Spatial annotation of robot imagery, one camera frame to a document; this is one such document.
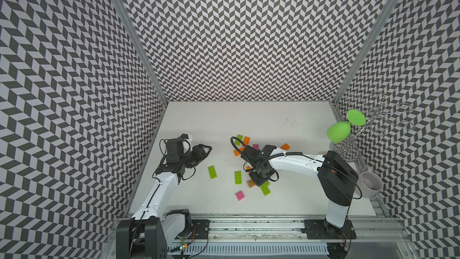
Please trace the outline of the brown lego plate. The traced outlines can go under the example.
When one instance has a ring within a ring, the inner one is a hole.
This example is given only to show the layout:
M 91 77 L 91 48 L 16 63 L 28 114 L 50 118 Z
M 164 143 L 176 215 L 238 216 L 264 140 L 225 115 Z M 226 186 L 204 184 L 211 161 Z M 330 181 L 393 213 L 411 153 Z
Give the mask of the brown lego plate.
M 252 187 L 256 186 L 255 182 L 252 181 L 252 180 L 247 181 L 247 184 L 248 184 L 249 188 L 252 188 Z

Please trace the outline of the green lego plate front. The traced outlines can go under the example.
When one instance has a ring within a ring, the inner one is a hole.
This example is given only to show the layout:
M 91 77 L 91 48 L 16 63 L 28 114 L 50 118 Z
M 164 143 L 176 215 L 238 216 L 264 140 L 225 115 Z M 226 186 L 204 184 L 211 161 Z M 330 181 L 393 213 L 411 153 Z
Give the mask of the green lego plate front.
M 263 194 L 264 196 L 268 196 L 268 195 L 271 194 L 271 191 L 270 191 L 270 189 L 268 188 L 268 185 L 263 185 L 263 186 L 261 186 L 261 187 L 260 187 L 260 190 L 262 191 L 262 194 Z

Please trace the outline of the pink lego brick front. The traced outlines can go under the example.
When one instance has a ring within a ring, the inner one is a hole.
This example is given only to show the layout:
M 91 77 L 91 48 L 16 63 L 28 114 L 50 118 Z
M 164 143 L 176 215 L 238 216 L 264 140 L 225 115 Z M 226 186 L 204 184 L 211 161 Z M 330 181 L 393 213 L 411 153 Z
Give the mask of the pink lego brick front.
M 236 193 L 236 198 L 237 198 L 238 201 L 241 201 L 241 200 L 243 200 L 245 198 L 245 195 L 244 195 L 244 193 L 242 191 L 238 191 Z

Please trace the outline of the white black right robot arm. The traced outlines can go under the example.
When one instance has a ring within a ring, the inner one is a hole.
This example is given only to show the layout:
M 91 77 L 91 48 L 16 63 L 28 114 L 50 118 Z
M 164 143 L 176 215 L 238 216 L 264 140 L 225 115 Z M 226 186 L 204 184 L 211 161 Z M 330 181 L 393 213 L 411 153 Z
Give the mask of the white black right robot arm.
M 338 153 L 328 151 L 325 155 L 306 155 L 273 145 L 266 145 L 261 150 L 246 146 L 237 152 L 250 165 L 246 172 L 259 187 L 272 181 L 273 175 L 279 176 L 280 170 L 318 179 L 329 200 L 325 226 L 344 227 L 359 176 Z

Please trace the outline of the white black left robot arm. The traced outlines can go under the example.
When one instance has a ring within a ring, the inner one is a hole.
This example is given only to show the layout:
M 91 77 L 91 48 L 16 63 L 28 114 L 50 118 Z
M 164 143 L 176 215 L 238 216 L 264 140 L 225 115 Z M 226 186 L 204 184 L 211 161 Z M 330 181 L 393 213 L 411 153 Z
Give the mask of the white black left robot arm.
M 192 231 L 188 209 L 169 211 L 162 220 L 170 197 L 183 180 L 186 169 L 196 169 L 205 160 L 212 147 L 191 145 L 191 136 L 182 134 L 164 141 L 162 158 L 152 175 L 153 187 L 130 219 L 123 220 L 116 229 L 116 258 L 129 259 L 138 243 L 144 244 L 145 256 L 164 259 L 176 237 L 186 237 Z

